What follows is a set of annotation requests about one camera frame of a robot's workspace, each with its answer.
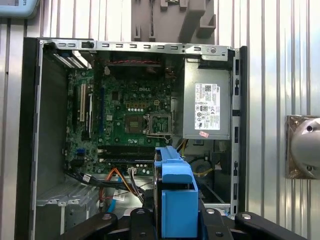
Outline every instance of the sticker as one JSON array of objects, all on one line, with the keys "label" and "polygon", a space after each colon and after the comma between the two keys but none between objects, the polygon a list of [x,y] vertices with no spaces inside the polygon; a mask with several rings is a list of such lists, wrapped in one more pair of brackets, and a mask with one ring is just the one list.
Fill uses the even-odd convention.
[{"label": "sticker", "polygon": [[91,179],[90,175],[88,175],[88,174],[83,175],[83,178],[82,178],[83,181],[88,183],[90,181],[90,179]]},{"label": "sticker", "polygon": [[123,202],[125,200],[124,193],[126,193],[125,190],[119,190],[119,189],[114,190],[113,199]]},{"label": "sticker", "polygon": [[195,130],[220,130],[220,87],[217,84],[195,84]]},{"label": "sticker", "polygon": [[209,137],[209,133],[206,133],[206,132],[204,132],[204,131],[200,131],[200,132],[199,132],[199,135],[202,136],[202,137],[204,137],[204,138],[206,138],[206,139]]}]

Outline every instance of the metal wall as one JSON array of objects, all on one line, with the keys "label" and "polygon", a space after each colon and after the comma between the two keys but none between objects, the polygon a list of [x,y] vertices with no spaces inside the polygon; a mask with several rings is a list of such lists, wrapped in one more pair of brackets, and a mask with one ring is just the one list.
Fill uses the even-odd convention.
[{"label": "metal wall", "polygon": [[[215,44],[249,47],[246,208],[318,239],[320,182],[284,174],[285,116],[320,115],[320,2],[212,1]],[[42,0],[32,20],[1,19],[1,239],[14,238],[23,37],[130,41],[130,29],[130,0]]]}]

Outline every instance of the blue plastic bracket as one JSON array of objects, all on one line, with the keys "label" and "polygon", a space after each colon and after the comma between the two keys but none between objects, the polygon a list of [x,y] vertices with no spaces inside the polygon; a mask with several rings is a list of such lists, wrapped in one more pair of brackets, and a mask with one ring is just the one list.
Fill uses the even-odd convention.
[{"label": "blue plastic bracket", "polygon": [[198,187],[191,166],[172,146],[157,147],[162,183],[186,184],[188,189],[162,189],[161,237],[196,238],[198,231]]}]

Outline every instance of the pci slot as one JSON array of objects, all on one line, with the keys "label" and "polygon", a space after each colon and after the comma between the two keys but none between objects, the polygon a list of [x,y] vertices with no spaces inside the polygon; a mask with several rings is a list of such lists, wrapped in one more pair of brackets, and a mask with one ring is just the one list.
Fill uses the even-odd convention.
[{"label": "pci slot", "polygon": [[89,94],[89,98],[90,98],[90,101],[89,101],[89,138],[91,139],[91,132],[92,132],[92,112],[93,112],[93,93],[90,93]]},{"label": "pci slot", "polygon": [[103,134],[104,132],[104,109],[105,109],[105,89],[102,87],[100,89],[100,122],[99,122],[99,133]]},{"label": "pci slot", "polygon": [[78,122],[78,88],[73,88],[73,99],[72,99],[72,126],[73,132],[77,131]]},{"label": "pci slot", "polygon": [[84,122],[86,116],[86,87],[86,84],[81,84],[80,122]]}]

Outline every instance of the chip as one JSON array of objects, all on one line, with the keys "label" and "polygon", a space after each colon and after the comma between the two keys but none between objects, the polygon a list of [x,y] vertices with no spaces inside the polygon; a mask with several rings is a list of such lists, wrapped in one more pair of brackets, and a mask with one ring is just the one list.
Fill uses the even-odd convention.
[{"label": "chip", "polygon": [[126,115],[125,116],[125,129],[127,134],[141,134],[143,133],[144,117],[139,115]]}]

